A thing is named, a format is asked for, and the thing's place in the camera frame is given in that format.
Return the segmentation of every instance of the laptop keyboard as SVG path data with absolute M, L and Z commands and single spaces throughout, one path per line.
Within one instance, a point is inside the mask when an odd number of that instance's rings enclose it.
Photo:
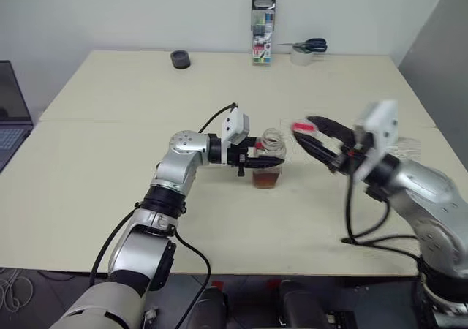
M 24 133 L 23 128 L 0 129 L 0 150 L 10 150 Z

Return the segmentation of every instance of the white table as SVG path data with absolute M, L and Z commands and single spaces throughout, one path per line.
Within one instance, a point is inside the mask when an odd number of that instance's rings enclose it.
M 414 262 L 405 257 L 339 243 L 345 234 L 346 179 L 331 175 L 288 134 L 289 123 L 307 113 L 330 113 L 329 117 L 345 118 L 343 122 L 351 124 L 369 100 L 395 93 L 400 135 L 419 139 L 423 163 L 446 172 L 468 197 L 466 170 L 387 57 L 333 56 L 300 68 L 280 56 L 271 69 L 259 71 L 248 65 L 247 55 L 196 53 L 187 73 L 174 73 L 165 63 L 167 57 L 163 52 L 95 52 L 85 61 L 0 176 L 0 265 L 89 271 L 109 232 L 146 193 L 171 134 L 198 129 L 218 107 L 233 100 L 250 115 L 251 135 L 269 126 L 287 134 L 288 157 L 273 190 L 253 188 L 250 176 L 238 178 L 233 168 L 199 169 L 179 231 L 203 250 L 214 273 L 415 273 Z M 125 64 L 131 76 L 123 78 Z M 208 79 L 217 85 L 220 78 L 230 79 L 225 72 L 237 83 L 229 82 L 232 87 L 222 91 L 213 87 L 203 92 L 210 87 L 204 84 Z M 365 72 L 371 73 L 366 82 Z M 274 82 L 277 87 L 269 87 L 273 93 L 249 98 L 248 88 L 261 88 L 251 73 Z M 330 80 L 333 77 L 340 79 L 338 83 Z M 168 78 L 183 81 L 168 82 Z M 377 83 L 384 90 L 372 97 Z M 125 91 L 130 84 L 132 95 Z M 281 84 L 292 89 L 288 100 Z M 353 96 L 342 94 L 344 105 L 337 109 L 331 98 L 339 99 L 337 91 L 346 88 Z M 358 88 L 365 96 L 358 96 Z M 111 99 L 114 106 L 105 110 Z M 207 99 L 216 99 L 216 104 Z M 269 99 L 277 101 L 266 105 Z M 210 129 L 219 132 L 218 128 L 214 124 Z M 357 193 L 355 229 L 378 220 L 382 209 Z M 394 213 L 382 234 L 388 232 L 410 232 L 410 228 Z M 398 245 L 417 251 L 414 241 Z M 103 262 L 100 270 L 106 266 Z M 203 271 L 203 263 L 179 246 L 173 272 Z

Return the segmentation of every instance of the white cable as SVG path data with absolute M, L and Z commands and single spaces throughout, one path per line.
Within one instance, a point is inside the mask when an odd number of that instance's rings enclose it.
M 6 273 L 6 268 L 0 268 L 0 273 Z M 10 274 L 8 280 L 0 279 L 0 310 L 5 307 L 8 312 L 18 312 L 18 310 L 26 306 L 32 299 L 34 294 L 34 286 L 28 278 L 25 276 L 19 276 L 23 270 L 13 269 L 13 272 Z M 15 297 L 15 291 L 13 287 L 19 282 L 24 281 L 29 285 L 31 290 L 28 298 L 21 303 L 20 299 Z

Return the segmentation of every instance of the red object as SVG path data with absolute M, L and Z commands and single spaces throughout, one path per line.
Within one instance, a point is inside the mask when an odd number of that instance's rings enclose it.
M 302 129 L 302 130 L 309 130 L 310 132 L 315 132 L 317 127 L 314 124 L 305 124 L 300 122 L 295 122 L 292 125 L 292 130 Z
M 219 291 L 222 291 L 222 288 L 224 286 L 224 282 L 223 281 L 217 281 L 217 280 L 214 280 L 211 282 L 211 286 L 212 287 L 217 287 L 219 289 Z
M 281 284 L 281 279 L 270 279 L 266 282 L 266 287 L 268 289 L 274 290 L 274 289 L 278 289 L 280 284 Z

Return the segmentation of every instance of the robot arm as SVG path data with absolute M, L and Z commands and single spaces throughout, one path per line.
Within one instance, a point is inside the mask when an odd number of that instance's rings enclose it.
M 380 105 L 370 107 L 354 131 L 327 118 L 308 117 L 310 130 L 293 126 L 293 134 L 330 171 L 355 172 L 355 181 L 377 189 L 409 223 L 420 244 L 424 293 L 437 323 L 446 326 L 452 317 L 458 317 L 466 327 L 468 204 L 444 173 L 387 154 L 390 138 L 396 137 L 396 111 L 388 103 Z M 341 152 L 324 147 L 318 132 L 342 141 Z
M 135 209 L 109 262 L 106 282 L 90 287 L 52 329 L 136 329 L 140 327 L 148 291 L 164 286 L 176 245 L 170 241 L 185 213 L 199 166 L 223 163 L 244 167 L 273 167 L 277 158 L 250 158 L 256 137 L 247 137 L 248 117 L 235 108 L 223 123 L 222 138 L 182 131 L 170 138 L 149 190 Z

